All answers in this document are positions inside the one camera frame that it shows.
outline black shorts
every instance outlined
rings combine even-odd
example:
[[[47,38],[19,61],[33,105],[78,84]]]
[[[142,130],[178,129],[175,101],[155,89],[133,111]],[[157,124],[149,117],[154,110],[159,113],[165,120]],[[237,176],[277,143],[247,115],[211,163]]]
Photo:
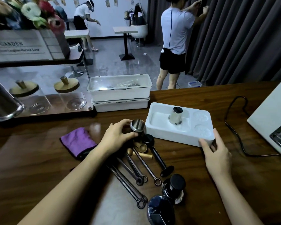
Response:
[[[76,30],[86,30],[87,29],[84,19],[80,16],[74,16],[74,25],[75,25]]]
[[[169,73],[181,73],[185,71],[185,53],[177,55],[167,48],[163,48],[163,51],[159,58],[161,69],[168,70]]]

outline white t-shirt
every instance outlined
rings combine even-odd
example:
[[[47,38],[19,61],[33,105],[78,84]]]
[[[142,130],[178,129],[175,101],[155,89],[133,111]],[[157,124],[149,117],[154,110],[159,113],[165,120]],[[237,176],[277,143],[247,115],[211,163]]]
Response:
[[[178,8],[173,8],[172,11],[172,7],[165,10],[161,15],[161,27],[164,43],[163,47],[171,49],[174,54],[184,54],[186,52],[185,43],[187,32],[193,26],[194,21],[195,16],[190,12],[181,11]]]
[[[86,4],[82,4],[76,8],[74,16],[81,16],[85,20],[86,14],[90,14],[90,10]]]

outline dark gray curtain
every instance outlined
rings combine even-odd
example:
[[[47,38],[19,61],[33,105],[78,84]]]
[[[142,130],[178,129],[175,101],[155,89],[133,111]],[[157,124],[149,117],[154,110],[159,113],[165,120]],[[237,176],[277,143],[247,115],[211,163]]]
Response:
[[[148,0],[148,43],[163,45],[161,15],[170,6],[166,0]]]
[[[281,0],[208,0],[187,74],[205,85],[281,80]]]

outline red flower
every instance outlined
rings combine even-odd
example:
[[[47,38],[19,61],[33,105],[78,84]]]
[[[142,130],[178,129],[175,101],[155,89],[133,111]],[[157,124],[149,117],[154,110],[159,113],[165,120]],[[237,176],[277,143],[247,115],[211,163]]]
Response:
[[[40,0],[39,1],[39,8],[44,11],[44,12],[48,12],[48,13],[55,13],[54,8],[52,7],[52,5],[45,1],[45,0]]]
[[[48,18],[48,23],[55,35],[62,34],[66,30],[65,22],[58,15]]]

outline flower arrangement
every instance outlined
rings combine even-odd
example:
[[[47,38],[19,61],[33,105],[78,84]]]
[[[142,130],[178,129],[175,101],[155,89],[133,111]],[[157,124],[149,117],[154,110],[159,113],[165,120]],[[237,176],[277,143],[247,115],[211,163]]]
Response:
[[[50,29],[64,33],[64,21],[49,3],[51,0],[0,0],[0,30]]]

